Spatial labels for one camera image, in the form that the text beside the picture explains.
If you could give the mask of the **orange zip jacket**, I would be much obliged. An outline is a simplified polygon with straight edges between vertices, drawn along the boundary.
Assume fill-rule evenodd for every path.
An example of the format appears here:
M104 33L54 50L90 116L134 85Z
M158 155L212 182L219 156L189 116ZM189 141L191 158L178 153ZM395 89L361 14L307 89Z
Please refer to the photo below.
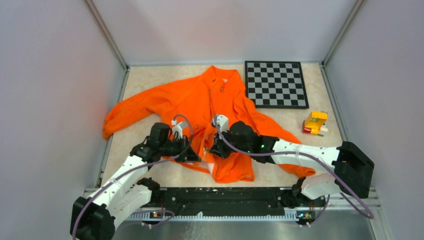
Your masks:
M228 117L230 123L242 121L260 135L299 142L271 117L256 110L235 69L211 66L199 76L159 85L119 102L104 119L103 137L107 139L151 114L159 115L167 124L177 114L188 118L192 127L184 134L193 135L191 147L202 163L188 164L187 168L210 174L220 184L252 182L255 176L252 160L245 153L232 153L223 159L207 151L214 143L216 129L211 122L215 115Z

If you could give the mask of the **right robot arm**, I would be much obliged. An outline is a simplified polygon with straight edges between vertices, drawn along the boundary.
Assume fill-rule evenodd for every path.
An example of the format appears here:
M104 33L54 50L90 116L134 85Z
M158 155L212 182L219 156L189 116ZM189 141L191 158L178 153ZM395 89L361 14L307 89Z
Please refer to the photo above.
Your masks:
M364 199L369 197L374 162L354 143L319 147L293 143L276 136L259 135L242 121L232 125L224 115L217 115L211 125L217 133L210 153L228 159L232 153L249 156L262 164L293 165L315 170L300 177L293 186L293 200L307 206L321 196L340 194L353 197L367 212Z

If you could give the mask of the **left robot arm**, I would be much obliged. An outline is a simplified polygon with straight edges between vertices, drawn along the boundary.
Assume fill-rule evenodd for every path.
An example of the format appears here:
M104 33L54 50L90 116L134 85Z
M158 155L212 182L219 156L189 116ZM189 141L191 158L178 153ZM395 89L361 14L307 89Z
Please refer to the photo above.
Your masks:
M73 240L111 240L119 226L143 205L154 207L160 202L157 183L137 180L154 165L176 161L199 162L191 148L194 129L187 118L171 125L156 122L150 134L135 145L121 167L88 197L79 197L72 206L70 235Z

